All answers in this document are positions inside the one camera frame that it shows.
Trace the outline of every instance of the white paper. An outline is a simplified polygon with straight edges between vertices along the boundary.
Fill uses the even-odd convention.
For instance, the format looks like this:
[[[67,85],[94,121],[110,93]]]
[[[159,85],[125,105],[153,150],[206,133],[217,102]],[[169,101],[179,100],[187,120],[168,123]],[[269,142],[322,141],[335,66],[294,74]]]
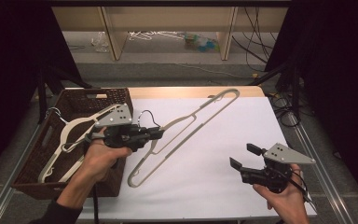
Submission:
[[[133,120],[137,123],[139,114],[150,110],[155,122],[165,125],[193,112],[206,101],[134,99]],[[200,111],[193,124],[199,125],[197,122],[209,118],[227,101],[222,99],[216,106]],[[141,125],[156,126],[148,113],[141,116]],[[167,131],[161,142],[173,136]],[[251,185],[241,182],[240,173],[229,164],[229,157],[245,167],[263,169],[263,158],[247,151],[246,144],[270,148],[278,142],[286,145],[268,98],[238,98],[188,139],[138,188],[130,188],[127,177],[150,149],[150,142],[132,153],[127,158],[118,197],[98,199],[99,217],[120,221],[180,221],[277,216],[267,209],[266,200]],[[153,160],[157,161],[157,157],[150,157],[140,174],[156,164]],[[93,212],[92,199],[87,199],[80,218],[93,219]],[[315,215],[308,204],[307,212]]]

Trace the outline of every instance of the brown basket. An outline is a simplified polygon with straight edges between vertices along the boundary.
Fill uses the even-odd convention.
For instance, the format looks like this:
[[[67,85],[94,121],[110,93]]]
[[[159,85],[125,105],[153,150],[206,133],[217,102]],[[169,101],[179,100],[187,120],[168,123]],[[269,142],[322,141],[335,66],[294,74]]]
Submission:
[[[129,106],[132,114],[133,107],[128,89],[98,89],[98,90],[65,90],[58,97],[54,107],[61,111],[62,118],[67,121],[89,117],[96,112],[112,105],[124,104]],[[68,143],[73,143],[84,133],[93,122],[77,125],[68,136]],[[60,178],[83,155],[84,146],[79,144],[72,152],[62,152],[54,162],[52,175],[46,178],[46,183],[38,183],[37,178],[50,157],[60,144],[61,131],[65,123],[60,117],[51,112],[45,118],[39,135],[31,145],[32,150],[24,163],[12,187],[35,199],[53,199],[58,197],[66,183],[58,182]],[[125,158],[117,160],[115,169],[110,169],[107,178],[97,183],[99,197],[117,197],[123,176]]]

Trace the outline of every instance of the hand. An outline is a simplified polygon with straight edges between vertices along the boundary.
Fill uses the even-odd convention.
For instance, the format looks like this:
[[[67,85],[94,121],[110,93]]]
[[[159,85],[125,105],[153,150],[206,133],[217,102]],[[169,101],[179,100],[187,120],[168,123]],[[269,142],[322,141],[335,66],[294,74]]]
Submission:
[[[292,170],[300,175],[300,167],[296,164],[291,165]],[[301,179],[297,175],[292,175],[292,180],[301,186]],[[291,183],[287,188],[279,193],[273,193],[264,186],[254,184],[254,190],[267,200],[268,209],[274,208],[278,215],[287,224],[310,223],[305,210],[302,192]]]
[[[128,157],[131,153],[128,147],[111,148],[102,139],[93,140],[81,166],[62,191],[57,203],[68,208],[81,208],[94,184],[106,176],[117,158]]]
[[[132,151],[128,147],[107,147],[102,139],[93,140],[86,153],[78,173],[93,183],[106,177],[109,169],[116,163],[117,158],[128,157]]]

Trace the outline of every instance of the forearm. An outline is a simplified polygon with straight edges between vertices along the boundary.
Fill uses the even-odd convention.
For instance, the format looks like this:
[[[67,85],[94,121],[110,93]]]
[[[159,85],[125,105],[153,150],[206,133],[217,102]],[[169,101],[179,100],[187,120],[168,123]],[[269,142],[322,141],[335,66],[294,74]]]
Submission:
[[[282,219],[287,224],[309,224],[310,220],[307,216],[305,206],[299,206],[298,208],[291,208],[282,212]]]
[[[68,208],[82,208],[94,184],[92,178],[85,177],[80,172],[74,174],[57,199],[57,203]]]

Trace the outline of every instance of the black cable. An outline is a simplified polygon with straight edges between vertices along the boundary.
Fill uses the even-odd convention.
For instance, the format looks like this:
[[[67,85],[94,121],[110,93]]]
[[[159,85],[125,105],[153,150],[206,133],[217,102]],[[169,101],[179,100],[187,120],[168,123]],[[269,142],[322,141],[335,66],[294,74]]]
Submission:
[[[245,32],[242,32],[242,34],[243,34],[243,36],[245,36],[246,39],[248,39],[249,41],[251,41],[251,42],[254,43],[254,44],[257,44],[257,45],[260,45],[260,46],[264,46],[265,48],[268,48],[268,49],[273,49],[273,47],[271,47],[271,46],[264,45],[264,44],[255,42],[254,40],[251,40],[251,39],[245,34]]]
[[[94,223],[99,224],[100,219],[98,217],[98,195],[97,195],[97,185],[92,187],[92,201],[94,202]]]
[[[284,101],[284,105],[281,105],[281,106],[276,105],[279,101]],[[273,98],[271,98],[270,102],[275,108],[279,108],[279,109],[285,109],[285,108],[287,108],[287,105],[289,105],[288,100],[286,98],[282,98],[282,97],[278,98],[275,101],[273,100]]]
[[[272,38],[274,39],[274,41],[277,42],[277,38],[272,33],[270,33],[270,34],[271,34]]]
[[[262,40],[261,34],[260,34],[260,26],[258,24],[259,7],[255,8],[255,24],[252,22],[252,19],[249,16],[249,13],[248,13],[248,10],[246,9],[246,7],[244,9],[245,9],[246,16],[248,17],[248,20],[251,23],[252,29],[253,29],[251,39],[253,39],[254,34],[258,37],[258,40],[260,41],[261,46],[262,46],[262,50],[264,51],[264,54],[265,54],[266,58],[268,59],[269,58],[269,53],[267,52],[266,48],[264,47],[265,45],[263,44],[263,40]]]
[[[281,125],[287,127],[287,128],[294,128],[296,127],[298,124],[300,124],[301,122],[301,118],[296,114],[296,113],[293,113],[296,117],[296,123],[294,124],[287,124],[283,121],[283,118],[285,115],[288,115],[289,113],[293,113],[293,110],[291,108],[287,108],[285,109],[278,117],[277,119],[279,119],[279,121],[281,122]]]
[[[296,173],[295,171],[292,171],[292,174],[300,177],[301,183],[304,185],[305,193],[308,194],[308,187],[307,187],[307,184],[304,181],[304,178],[301,175],[299,175],[298,173]]]
[[[141,127],[141,116],[144,112],[148,112],[150,114],[150,116],[152,117],[152,121],[154,124],[156,124],[158,127],[161,127],[159,124],[157,124],[154,120],[154,116],[153,116],[153,113],[150,111],[150,110],[144,110],[141,112],[141,114],[139,115],[138,117],[138,126]]]
[[[248,47],[247,47],[246,49],[249,50],[250,46],[251,46],[251,42],[248,43]],[[246,60],[246,64],[248,64],[248,66],[249,66],[251,69],[254,69],[254,68],[249,64],[249,62],[248,62],[248,53],[245,54],[245,60]]]
[[[252,54],[253,56],[255,56],[258,60],[260,60],[261,62],[263,62],[263,63],[267,63],[267,61],[266,60],[264,60],[264,59],[262,59],[262,58],[260,58],[259,56],[257,56],[255,53],[253,53],[253,52],[251,52],[250,50],[249,50],[249,47],[248,47],[248,49],[246,48],[246,47],[244,47],[242,44],[240,44],[238,41],[237,41],[237,39],[235,39],[235,37],[234,36],[232,36],[232,39],[240,46],[240,48],[241,49],[244,49],[246,52],[248,52],[248,53],[250,53],[250,54]]]

